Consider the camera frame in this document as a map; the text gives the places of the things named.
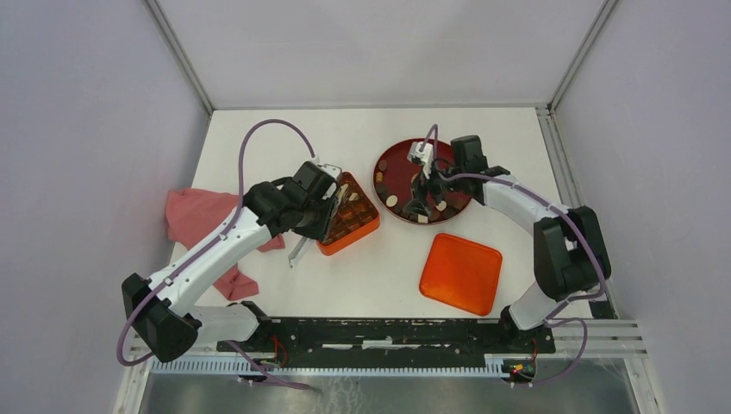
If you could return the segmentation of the metal serving tongs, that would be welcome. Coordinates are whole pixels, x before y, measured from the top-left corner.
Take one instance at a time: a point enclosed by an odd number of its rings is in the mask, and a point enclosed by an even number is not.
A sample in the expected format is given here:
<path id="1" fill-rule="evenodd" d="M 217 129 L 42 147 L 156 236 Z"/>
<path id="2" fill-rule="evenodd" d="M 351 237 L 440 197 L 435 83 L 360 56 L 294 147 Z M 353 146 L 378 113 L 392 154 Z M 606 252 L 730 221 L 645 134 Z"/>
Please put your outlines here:
<path id="1" fill-rule="evenodd" d="M 322 242 L 332 227 L 335 213 L 340 207 L 344 190 L 332 184 L 323 198 L 316 199 L 304 212 L 303 219 L 292 232 L 300 237 L 288 255 L 288 264 L 294 268 L 315 242 Z"/>

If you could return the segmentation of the orange chocolate box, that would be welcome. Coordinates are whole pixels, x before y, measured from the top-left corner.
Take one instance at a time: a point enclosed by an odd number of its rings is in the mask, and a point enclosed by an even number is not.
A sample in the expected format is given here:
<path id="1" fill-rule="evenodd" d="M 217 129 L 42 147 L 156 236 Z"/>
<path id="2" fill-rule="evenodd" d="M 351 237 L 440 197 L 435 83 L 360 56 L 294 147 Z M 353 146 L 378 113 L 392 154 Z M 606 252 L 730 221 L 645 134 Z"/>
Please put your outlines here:
<path id="1" fill-rule="evenodd" d="M 324 241 L 317 247 L 322 254 L 332 256 L 373 233 L 380 227 L 377 207 L 350 172 L 339 179 L 338 210 Z"/>

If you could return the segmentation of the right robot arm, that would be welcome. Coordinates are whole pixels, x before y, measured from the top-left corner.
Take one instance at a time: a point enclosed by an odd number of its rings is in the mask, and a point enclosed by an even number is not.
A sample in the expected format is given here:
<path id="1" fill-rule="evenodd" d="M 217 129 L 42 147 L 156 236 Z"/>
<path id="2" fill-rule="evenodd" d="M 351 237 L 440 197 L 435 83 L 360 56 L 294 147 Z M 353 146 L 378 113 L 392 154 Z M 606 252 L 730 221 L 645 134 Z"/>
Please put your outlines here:
<path id="1" fill-rule="evenodd" d="M 503 309 L 497 338 L 509 352 L 523 350 L 533 329 L 554 327 L 553 318 L 568 304 L 602 297 L 611 275 L 609 255 L 597 213 L 587 207 L 552 203 L 530 190 L 501 166 L 491 166 L 476 135 L 451 140 L 453 158 L 438 156 L 434 136 L 413 143 L 408 160 L 421 171 L 411 184 L 411 214 L 427 215 L 429 201 L 449 192 L 465 195 L 496 210 L 533 238 L 534 283 Z"/>

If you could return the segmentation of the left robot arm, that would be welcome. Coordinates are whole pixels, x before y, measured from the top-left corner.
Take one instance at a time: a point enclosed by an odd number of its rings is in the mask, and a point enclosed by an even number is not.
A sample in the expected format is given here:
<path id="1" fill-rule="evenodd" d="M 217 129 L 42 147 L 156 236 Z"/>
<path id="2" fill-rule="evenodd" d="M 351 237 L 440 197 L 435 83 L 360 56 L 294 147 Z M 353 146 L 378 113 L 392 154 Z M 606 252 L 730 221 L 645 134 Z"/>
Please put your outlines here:
<path id="1" fill-rule="evenodd" d="M 174 361 L 193 346 L 233 340 L 250 351 L 264 349 L 271 329 L 245 304 L 199 306 L 197 300 L 246 255 L 289 231 L 300 235 L 295 264 L 305 245 L 323 241 L 339 203 L 342 170 L 304 162 L 290 177 L 253 185 L 215 229 L 182 258 L 148 278 L 122 282 L 127 321 L 118 344 L 132 329 L 160 362 Z"/>

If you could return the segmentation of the white oval chocolate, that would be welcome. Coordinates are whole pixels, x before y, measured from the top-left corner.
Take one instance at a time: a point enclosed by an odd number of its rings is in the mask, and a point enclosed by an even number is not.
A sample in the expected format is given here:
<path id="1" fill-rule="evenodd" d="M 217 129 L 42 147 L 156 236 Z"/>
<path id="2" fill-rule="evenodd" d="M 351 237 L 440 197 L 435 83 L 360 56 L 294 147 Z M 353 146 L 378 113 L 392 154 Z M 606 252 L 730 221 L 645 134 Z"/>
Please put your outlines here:
<path id="1" fill-rule="evenodd" d="M 398 202 L 397 196 L 396 195 L 390 195 L 389 197 L 386 198 L 385 205 L 387 207 L 389 207 L 389 208 L 392 208 L 392 207 L 394 207 L 394 206 L 397 205 L 397 202 Z"/>

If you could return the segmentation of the red round tray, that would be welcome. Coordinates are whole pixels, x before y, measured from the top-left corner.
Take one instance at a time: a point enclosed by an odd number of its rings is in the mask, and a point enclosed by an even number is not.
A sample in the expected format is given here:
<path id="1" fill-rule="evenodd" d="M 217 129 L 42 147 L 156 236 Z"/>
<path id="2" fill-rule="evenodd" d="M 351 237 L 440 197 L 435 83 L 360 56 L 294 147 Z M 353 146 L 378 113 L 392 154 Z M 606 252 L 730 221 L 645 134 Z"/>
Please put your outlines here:
<path id="1" fill-rule="evenodd" d="M 421 172 L 421 167 L 414 165 L 407 160 L 407 152 L 412 141 L 421 141 L 422 139 L 408 139 L 400 141 L 386 149 L 377 159 L 373 169 L 372 180 L 373 188 L 377 194 L 378 201 L 396 218 L 402 219 L 408 223 L 416 225 L 430 225 L 443 223 L 458 216 L 469 203 L 472 201 L 466 195 L 457 192 L 447 193 L 448 206 L 444 211 L 434 210 L 430 212 L 428 223 L 417 222 L 417 214 L 408 213 L 405 206 L 412 199 L 411 186 Z M 386 160 L 388 166 L 384 172 L 378 170 L 378 163 Z M 384 175 L 382 183 L 375 182 L 377 173 Z M 390 195 L 396 195 L 398 198 L 397 205 L 389 208 L 385 205 L 385 200 Z"/>

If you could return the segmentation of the orange box lid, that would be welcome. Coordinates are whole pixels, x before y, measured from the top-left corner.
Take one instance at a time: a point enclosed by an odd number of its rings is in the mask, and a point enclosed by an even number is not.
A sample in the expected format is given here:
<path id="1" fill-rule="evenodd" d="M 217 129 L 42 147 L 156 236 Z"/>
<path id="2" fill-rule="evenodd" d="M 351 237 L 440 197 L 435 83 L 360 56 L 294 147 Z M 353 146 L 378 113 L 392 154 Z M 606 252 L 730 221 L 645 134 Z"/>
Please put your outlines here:
<path id="1" fill-rule="evenodd" d="M 492 311 L 503 264 L 491 247 L 446 233 L 433 239 L 419 291 L 422 296 L 485 317 Z"/>

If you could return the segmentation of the pink cloth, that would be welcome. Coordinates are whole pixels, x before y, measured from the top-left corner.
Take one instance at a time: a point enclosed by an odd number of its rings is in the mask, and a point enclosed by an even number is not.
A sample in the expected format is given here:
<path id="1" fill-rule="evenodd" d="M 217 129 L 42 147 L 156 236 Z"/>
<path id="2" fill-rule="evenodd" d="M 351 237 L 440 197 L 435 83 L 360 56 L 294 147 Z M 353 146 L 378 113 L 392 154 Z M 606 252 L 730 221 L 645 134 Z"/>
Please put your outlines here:
<path id="1" fill-rule="evenodd" d="M 195 188 L 170 190 L 165 207 L 168 238 L 191 249 L 218 227 L 237 205 L 238 197 L 231 193 Z M 236 265 L 230 267 L 214 287 L 228 301 L 259 294 L 258 283 Z"/>

